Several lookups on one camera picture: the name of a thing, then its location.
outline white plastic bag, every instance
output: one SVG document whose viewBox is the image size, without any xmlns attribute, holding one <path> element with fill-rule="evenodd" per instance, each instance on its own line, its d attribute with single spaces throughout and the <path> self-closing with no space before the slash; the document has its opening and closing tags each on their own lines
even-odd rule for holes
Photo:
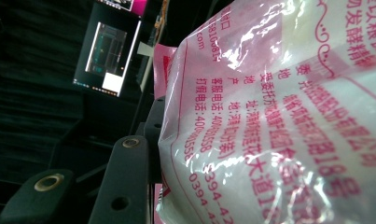
<svg viewBox="0 0 376 224">
<path fill-rule="evenodd" d="M 241 0 L 155 55 L 164 222 L 376 223 L 376 0 Z"/>
</svg>

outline plastic bag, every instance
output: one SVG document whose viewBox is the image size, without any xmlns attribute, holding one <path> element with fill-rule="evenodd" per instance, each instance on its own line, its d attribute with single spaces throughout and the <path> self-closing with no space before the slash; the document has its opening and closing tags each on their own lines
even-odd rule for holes
<svg viewBox="0 0 376 224">
<path fill-rule="evenodd" d="M 155 54 L 164 222 L 376 223 L 375 0 L 236 1 Z"/>
</svg>

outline metal grommet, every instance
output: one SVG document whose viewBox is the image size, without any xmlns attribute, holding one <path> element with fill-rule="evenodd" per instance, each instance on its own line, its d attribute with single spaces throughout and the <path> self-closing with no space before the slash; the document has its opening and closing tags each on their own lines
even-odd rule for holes
<svg viewBox="0 0 376 224">
<path fill-rule="evenodd" d="M 137 147 L 139 145 L 139 140 L 136 138 L 130 138 L 123 142 L 124 147 Z"/>
<path fill-rule="evenodd" d="M 63 179 L 64 176 L 60 174 L 47 175 L 35 183 L 34 189 L 39 192 L 55 189 L 63 182 Z"/>
</svg>

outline screen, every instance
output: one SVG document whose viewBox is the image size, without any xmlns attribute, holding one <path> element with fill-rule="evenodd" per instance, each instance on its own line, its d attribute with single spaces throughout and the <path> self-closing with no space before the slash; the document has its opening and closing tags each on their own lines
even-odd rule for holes
<svg viewBox="0 0 376 224">
<path fill-rule="evenodd" d="M 141 22 L 127 11 L 94 4 L 74 84 L 120 96 Z"/>
<path fill-rule="evenodd" d="M 97 0 L 97 2 L 104 3 L 110 7 L 117 9 L 126 9 L 131 11 L 133 0 Z"/>
</svg>

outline plastic wrap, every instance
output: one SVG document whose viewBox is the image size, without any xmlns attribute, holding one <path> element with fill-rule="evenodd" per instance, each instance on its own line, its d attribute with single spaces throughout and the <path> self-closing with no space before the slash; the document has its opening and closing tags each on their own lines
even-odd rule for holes
<svg viewBox="0 0 376 224">
<path fill-rule="evenodd" d="M 376 223 L 376 0 L 240 0 L 155 54 L 165 223 Z"/>
</svg>

